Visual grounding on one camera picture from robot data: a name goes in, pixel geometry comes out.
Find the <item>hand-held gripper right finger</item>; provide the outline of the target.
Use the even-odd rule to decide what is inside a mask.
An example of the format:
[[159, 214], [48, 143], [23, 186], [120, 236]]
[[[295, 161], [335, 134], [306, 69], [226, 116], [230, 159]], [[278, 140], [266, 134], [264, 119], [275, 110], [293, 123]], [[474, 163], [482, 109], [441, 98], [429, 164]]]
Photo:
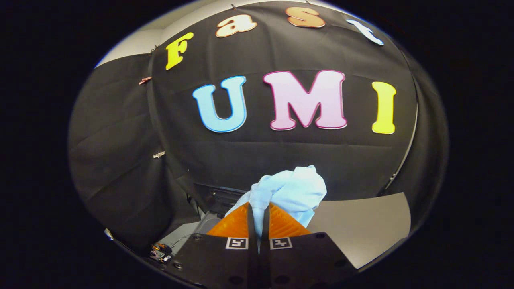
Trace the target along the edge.
[[334, 289], [358, 269], [326, 232], [310, 232], [279, 206], [265, 209], [259, 276], [269, 289]]

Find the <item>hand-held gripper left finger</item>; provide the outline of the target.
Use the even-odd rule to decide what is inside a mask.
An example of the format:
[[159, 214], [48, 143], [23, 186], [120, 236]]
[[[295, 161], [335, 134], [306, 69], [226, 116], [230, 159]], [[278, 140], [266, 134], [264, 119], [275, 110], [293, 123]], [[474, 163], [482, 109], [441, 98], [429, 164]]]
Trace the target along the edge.
[[257, 245], [252, 206], [245, 203], [207, 234], [192, 234], [166, 273], [192, 289], [257, 289]]

